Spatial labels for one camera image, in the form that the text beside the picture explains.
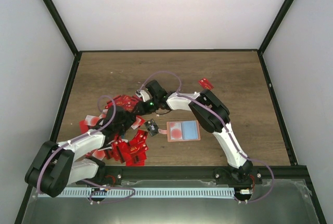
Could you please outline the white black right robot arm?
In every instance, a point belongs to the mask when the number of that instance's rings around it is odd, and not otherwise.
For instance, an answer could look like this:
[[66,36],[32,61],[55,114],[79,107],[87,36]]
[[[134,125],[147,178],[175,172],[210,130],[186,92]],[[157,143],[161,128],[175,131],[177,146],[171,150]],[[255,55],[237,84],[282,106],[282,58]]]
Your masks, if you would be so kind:
[[142,100],[134,107],[135,114],[147,115],[159,109],[192,112],[200,126],[212,133],[220,144],[226,155],[232,180],[242,184],[249,179],[253,163],[233,133],[229,109],[211,90],[204,89],[192,94],[167,92],[156,80],[150,81],[145,88],[140,88],[135,93]]

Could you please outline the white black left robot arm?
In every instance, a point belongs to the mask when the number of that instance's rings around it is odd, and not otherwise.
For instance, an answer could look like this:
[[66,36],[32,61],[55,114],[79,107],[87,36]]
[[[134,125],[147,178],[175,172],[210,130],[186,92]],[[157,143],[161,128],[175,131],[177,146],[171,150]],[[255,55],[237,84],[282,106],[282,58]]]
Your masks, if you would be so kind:
[[120,138],[136,122],[136,115],[120,106],[109,108],[106,117],[75,138],[40,147],[25,182],[38,193],[57,197],[67,185],[89,179],[99,185],[106,179],[105,164],[89,153],[97,150],[118,152]]

